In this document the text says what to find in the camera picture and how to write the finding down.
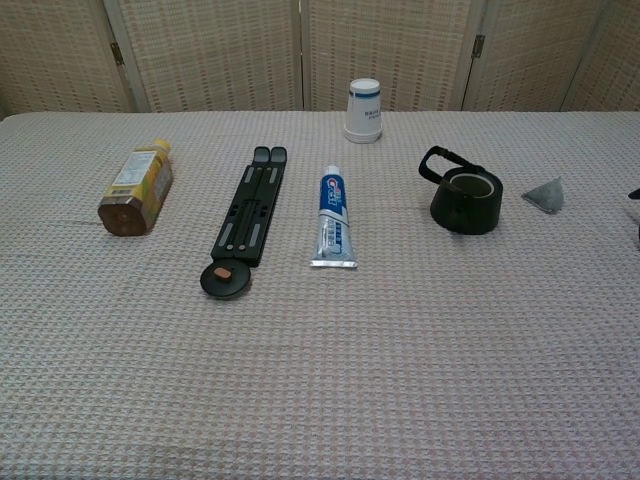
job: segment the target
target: round base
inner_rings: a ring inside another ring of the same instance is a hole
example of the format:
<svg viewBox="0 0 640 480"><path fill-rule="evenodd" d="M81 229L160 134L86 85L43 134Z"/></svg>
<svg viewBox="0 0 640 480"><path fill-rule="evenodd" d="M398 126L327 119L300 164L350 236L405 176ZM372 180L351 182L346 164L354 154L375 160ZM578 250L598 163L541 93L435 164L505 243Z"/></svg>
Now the round base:
<svg viewBox="0 0 640 480"><path fill-rule="evenodd" d="M377 132L361 134L361 133L353 133L347 126L344 126L344 136L347 140L353 143L373 143L382 135L382 129Z"/></svg>
<svg viewBox="0 0 640 480"><path fill-rule="evenodd" d="M219 300L230 300L241 295L251 282L247 264L233 258L215 260L200 275L202 289Z"/></svg>

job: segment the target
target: paper cup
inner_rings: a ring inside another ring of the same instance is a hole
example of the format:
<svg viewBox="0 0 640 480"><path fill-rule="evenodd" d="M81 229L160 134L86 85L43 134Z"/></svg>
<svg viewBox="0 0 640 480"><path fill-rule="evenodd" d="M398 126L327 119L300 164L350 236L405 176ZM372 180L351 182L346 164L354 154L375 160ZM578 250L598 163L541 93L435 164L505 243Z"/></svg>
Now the paper cup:
<svg viewBox="0 0 640 480"><path fill-rule="evenodd" d="M380 82L373 78L352 81L344 136L354 143L373 143L381 134Z"/></svg>

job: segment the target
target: hinge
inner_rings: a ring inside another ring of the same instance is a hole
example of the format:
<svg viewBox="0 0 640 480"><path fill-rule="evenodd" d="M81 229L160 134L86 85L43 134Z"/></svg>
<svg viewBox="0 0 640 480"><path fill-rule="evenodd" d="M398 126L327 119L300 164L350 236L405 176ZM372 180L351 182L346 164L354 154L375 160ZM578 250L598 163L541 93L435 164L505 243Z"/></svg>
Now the hinge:
<svg viewBox="0 0 640 480"><path fill-rule="evenodd" d="M482 47L484 47L484 35L476 35L476 41L473 42L471 58L479 58L482 56Z"/></svg>
<svg viewBox="0 0 640 480"><path fill-rule="evenodd" d="M116 65L124 65L124 59L122 58L122 52L120 51L120 45L117 43L111 44L111 52L113 53L113 58L116 61Z"/></svg>

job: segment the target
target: woven room divider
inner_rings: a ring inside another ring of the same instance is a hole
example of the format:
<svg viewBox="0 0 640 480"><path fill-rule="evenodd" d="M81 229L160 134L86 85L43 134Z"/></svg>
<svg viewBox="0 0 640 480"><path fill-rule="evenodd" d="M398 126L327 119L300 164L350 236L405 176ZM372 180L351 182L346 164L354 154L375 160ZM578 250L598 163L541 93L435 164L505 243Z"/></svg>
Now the woven room divider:
<svg viewBox="0 0 640 480"><path fill-rule="evenodd" d="M471 4L302 0L306 109L345 110L358 77L380 81L384 110L450 108Z"/></svg>
<svg viewBox="0 0 640 480"><path fill-rule="evenodd" d="M130 112L100 0L2 0L0 92L5 114Z"/></svg>
<svg viewBox="0 0 640 480"><path fill-rule="evenodd" d="M120 0L151 111L302 109L297 0Z"/></svg>
<svg viewBox="0 0 640 480"><path fill-rule="evenodd" d="M489 2L464 110L560 109L600 0Z"/></svg>
<svg viewBox="0 0 640 480"><path fill-rule="evenodd" d="M640 3L610 0L563 110L640 110Z"/></svg>

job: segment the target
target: toothpaste cap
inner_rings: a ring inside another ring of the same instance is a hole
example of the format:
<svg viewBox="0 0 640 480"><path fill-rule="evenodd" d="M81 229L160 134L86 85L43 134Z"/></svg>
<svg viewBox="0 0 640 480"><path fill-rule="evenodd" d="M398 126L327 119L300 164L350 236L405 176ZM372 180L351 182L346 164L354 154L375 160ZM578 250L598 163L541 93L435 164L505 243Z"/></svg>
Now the toothpaste cap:
<svg viewBox="0 0 640 480"><path fill-rule="evenodd" d="M335 165L329 165L324 171L325 175L340 175L340 168Z"/></svg>

